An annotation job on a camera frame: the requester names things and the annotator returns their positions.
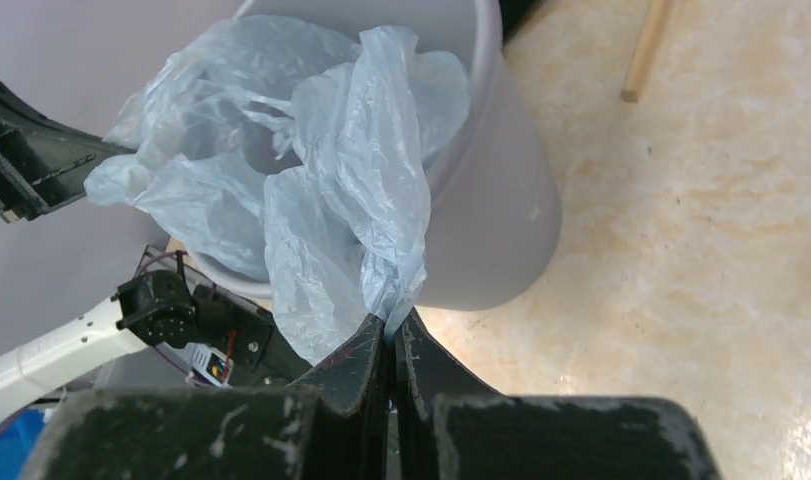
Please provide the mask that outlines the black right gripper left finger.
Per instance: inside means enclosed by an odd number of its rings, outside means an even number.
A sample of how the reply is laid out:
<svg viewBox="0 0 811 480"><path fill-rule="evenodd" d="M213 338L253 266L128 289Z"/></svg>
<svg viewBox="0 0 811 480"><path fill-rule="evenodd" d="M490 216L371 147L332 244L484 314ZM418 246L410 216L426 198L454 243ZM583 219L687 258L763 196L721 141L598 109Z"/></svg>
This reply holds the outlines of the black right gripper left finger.
<svg viewBox="0 0 811 480"><path fill-rule="evenodd" d="M370 316L295 382L128 389L73 396L25 479L381 479L387 397L383 323Z"/></svg>

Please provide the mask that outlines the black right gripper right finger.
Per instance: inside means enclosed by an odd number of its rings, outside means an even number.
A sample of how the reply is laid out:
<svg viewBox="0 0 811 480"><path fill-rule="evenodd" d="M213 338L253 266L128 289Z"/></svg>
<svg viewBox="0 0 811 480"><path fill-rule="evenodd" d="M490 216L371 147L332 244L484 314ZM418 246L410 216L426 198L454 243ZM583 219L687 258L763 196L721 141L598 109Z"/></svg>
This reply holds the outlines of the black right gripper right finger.
<svg viewBox="0 0 811 480"><path fill-rule="evenodd" d="M719 479L694 418L658 397L511 396L411 312L393 338L405 479Z"/></svg>

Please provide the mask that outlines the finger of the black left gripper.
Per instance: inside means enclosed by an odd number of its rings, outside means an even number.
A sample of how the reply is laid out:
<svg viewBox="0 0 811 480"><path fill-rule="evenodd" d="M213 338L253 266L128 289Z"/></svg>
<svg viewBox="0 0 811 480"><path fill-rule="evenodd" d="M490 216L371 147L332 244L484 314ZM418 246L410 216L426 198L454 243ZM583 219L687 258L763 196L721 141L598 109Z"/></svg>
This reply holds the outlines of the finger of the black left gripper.
<svg viewBox="0 0 811 480"><path fill-rule="evenodd" d="M85 196L84 180L129 148L54 121L0 81L0 218L31 221Z"/></svg>

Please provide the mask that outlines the grey plastic trash bin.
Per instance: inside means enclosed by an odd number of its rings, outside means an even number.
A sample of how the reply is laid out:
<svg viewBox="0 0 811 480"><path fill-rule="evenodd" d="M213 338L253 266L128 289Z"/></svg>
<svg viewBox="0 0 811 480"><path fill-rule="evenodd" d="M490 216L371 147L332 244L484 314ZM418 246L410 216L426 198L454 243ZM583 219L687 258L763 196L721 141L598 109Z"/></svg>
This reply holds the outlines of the grey plastic trash bin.
<svg viewBox="0 0 811 480"><path fill-rule="evenodd" d="M455 54L470 71L467 121L431 165L431 222L421 306L477 311L525 292L559 240L556 182L503 57L496 1L247 1L239 14L291 16L347 35L413 30L422 50Z"/></svg>

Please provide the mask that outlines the light blue trash bag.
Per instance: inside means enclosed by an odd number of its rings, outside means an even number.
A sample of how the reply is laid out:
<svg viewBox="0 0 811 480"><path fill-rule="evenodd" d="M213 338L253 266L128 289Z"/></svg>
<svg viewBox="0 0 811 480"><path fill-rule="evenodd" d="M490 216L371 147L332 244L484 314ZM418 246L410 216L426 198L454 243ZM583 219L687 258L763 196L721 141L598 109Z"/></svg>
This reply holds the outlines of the light blue trash bag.
<svg viewBox="0 0 811 480"><path fill-rule="evenodd" d="M426 280L427 172L470 106L463 63L378 26L213 24L124 104L87 176L96 204L150 215L187 249L268 283L311 364L366 316L398 327Z"/></svg>

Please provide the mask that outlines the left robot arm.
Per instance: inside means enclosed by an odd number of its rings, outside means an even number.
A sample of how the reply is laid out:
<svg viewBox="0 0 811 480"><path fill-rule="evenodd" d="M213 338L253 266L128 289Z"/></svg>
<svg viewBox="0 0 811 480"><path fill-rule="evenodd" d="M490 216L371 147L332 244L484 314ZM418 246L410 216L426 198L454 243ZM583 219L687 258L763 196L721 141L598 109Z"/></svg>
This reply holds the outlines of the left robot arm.
<svg viewBox="0 0 811 480"><path fill-rule="evenodd" d="M31 221L84 197L83 182L127 148L51 120L0 81L0 218ZM146 287L182 274L149 272L70 322L0 356L0 425L41 397L158 339L130 329L149 313Z"/></svg>

